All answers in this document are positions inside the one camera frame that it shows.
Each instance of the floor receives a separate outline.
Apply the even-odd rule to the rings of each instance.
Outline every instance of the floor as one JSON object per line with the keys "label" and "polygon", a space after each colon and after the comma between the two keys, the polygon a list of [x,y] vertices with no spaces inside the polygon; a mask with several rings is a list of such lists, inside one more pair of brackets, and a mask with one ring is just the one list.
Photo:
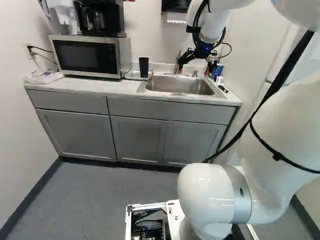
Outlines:
{"label": "floor", "polygon": [[[7,240],[124,240],[126,205],[177,199],[177,178],[63,163]],[[254,229],[260,240],[311,240],[292,208],[276,223]]]}

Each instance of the drawer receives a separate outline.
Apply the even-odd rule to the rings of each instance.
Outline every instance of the drawer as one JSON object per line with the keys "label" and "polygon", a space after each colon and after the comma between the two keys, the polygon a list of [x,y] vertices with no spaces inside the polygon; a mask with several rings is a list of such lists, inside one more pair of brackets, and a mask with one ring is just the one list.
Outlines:
{"label": "drawer", "polygon": [[228,125],[236,108],[156,100],[108,97],[110,115]]}
{"label": "drawer", "polygon": [[27,90],[35,108],[107,115],[107,98],[82,94]]}

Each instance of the gray carpet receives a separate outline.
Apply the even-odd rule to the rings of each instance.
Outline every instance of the gray carpet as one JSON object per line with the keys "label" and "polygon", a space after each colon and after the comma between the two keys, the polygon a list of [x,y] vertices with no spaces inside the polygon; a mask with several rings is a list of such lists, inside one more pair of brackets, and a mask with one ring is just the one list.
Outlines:
{"label": "gray carpet", "polygon": [[177,199],[177,173],[63,163],[8,240],[124,240],[128,204]]}

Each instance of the microwave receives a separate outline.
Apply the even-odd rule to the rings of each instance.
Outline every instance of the microwave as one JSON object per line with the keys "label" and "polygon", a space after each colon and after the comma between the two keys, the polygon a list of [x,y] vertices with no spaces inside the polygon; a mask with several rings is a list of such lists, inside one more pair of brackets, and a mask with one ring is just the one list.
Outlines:
{"label": "microwave", "polygon": [[59,71],[66,75],[121,79],[132,67],[129,37],[49,35]]}

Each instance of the kitchen sink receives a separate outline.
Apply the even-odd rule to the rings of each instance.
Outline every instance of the kitchen sink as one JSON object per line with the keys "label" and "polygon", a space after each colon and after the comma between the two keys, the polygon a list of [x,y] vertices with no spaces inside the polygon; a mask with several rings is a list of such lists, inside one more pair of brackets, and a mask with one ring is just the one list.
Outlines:
{"label": "kitchen sink", "polygon": [[138,92],[223,98],[219,91],[215,90],[215,86],[207,79],[178,74],[154,74],[147,82],[143,82],[140,85]]}

